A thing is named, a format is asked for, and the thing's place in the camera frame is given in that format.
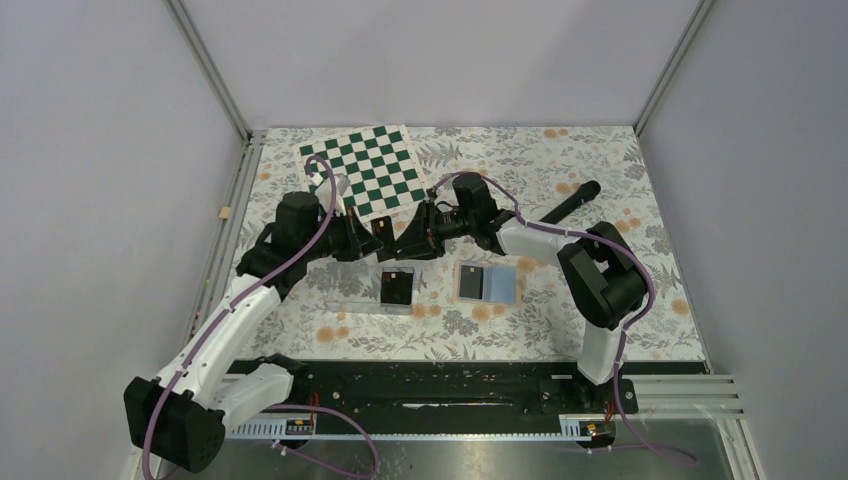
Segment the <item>stack of credit cards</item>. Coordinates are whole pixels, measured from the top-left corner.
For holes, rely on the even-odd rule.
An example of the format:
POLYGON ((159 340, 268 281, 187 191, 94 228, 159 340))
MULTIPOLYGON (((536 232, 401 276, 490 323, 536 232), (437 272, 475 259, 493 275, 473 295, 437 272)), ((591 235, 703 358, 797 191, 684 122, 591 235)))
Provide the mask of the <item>stack of credit cards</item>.
POLYGON ((410 306, 414 273, 384 271, 381 274, 380 302, 385 305, 410 306))

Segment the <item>beige leather card holder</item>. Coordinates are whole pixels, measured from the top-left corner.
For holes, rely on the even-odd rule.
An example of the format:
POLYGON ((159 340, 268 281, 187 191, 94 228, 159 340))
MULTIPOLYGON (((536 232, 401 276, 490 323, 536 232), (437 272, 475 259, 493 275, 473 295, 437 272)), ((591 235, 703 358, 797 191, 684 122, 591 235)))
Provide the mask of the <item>beige leather card holder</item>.
POLYGON ((455 266, 454 297, 459 301, 512 306, 520 303, 520 293, 518 270, 514 266, 471 261, 461 261, 455 266), (476 265, 485 269, 484 293, 481 300, 458 297, 459 270, 462 264, 476 265))

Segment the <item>single black credit card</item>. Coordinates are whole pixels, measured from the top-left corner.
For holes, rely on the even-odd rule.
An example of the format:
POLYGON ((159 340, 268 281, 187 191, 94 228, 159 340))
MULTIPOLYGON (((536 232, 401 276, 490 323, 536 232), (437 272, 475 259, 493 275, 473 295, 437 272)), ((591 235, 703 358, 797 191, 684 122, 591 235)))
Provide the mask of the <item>single black credit card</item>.
POLYGON ((462 264, 459 270, 458 297, 481 300, 484 293, 484 272, 483 267, 462 264))

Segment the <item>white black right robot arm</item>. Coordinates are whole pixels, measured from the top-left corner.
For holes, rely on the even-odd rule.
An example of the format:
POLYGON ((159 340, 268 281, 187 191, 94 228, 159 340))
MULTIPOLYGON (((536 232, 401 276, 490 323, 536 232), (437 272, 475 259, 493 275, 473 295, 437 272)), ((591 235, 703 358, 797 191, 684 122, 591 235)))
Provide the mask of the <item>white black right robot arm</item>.
POLYGON ((613 398, 623 364, 627 332, 656 300, 647 268, 617 228, 599 222, 586 231, 526 219, 519 206, 498 207, 494 180, 472 172, 455 172, 450 183, 456 206, 442 211, 431 188, 413 219, 388 249, 395 259, 431 260, 444 255, 445 244, 468 236, 500 256, 528 257, 560 269, 579 313, 586 321, 577 368, 583 378, 573 386, 575 402, 597 412, 613 398))

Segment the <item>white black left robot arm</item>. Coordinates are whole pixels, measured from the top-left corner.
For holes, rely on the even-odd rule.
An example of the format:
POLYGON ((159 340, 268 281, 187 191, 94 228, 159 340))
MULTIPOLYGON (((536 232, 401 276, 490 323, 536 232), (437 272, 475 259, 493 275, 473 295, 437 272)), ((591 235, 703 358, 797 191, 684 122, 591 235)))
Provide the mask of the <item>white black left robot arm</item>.
POLYGON ((131 442, 188 472, 208 467, 225 436, 260 411, 296 411, 310 385, 296 369, 266 361, 245 378, 221 382, 248 336, 305 276, 310 262, 352 262, 383 246, 350 207, 308 192, 284 195, 275 218, 241 257, 236 276, 197 334, 153 378, 136 377, 123 393, 131 442))

